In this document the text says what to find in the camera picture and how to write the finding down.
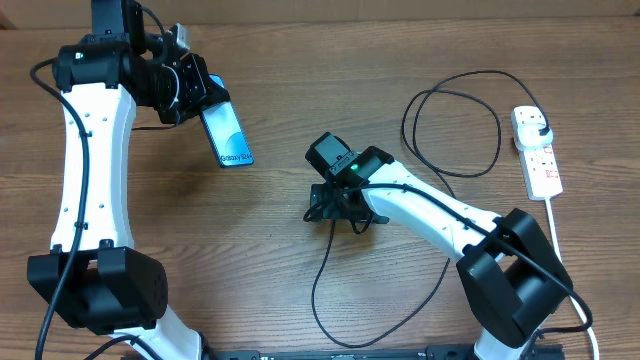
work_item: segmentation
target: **white power adapter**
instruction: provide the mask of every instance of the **white power adapter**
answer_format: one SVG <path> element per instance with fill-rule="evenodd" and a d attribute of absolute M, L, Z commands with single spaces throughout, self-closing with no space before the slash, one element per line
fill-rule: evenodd
<path fill-rule="evenodd" d="M 549 216 L 549 228 L 553 249 L 562 262 L 556 225 L 551 209 L 551 198 L 562 192 L 562 183 L 558 173 L 558 163 L 553 153 L 551 142 L 553 132 L 549 129 L 546 135 L 540 135 L 539 129 L 545 126 L 545 119 L 542 113 L 535 106 L 519 106 L 511 113 L 511 123 L 513 125 L 513 140 L 520 154 L 520 163 L 524 171 L 524 182 L 527 186 L 527 193 L 531 200 L 544 200 Z M 587 317 L 580 305 L 571 298 L 573 307 L 580 316 L 582 322 L 587 321 Z M 593 359 L 600 359 L 600 349 L 593 328 L 587 330 Z"/>
<path fill-rule="evenodd" d="M 540 130 L 547 125 L 542 112 L 535 106 L 518 106 L 511 112 L 513 137 L 520 151 L 533 150 L 539 146 L 551 145 L 553 131 L 540 135 Z"/>

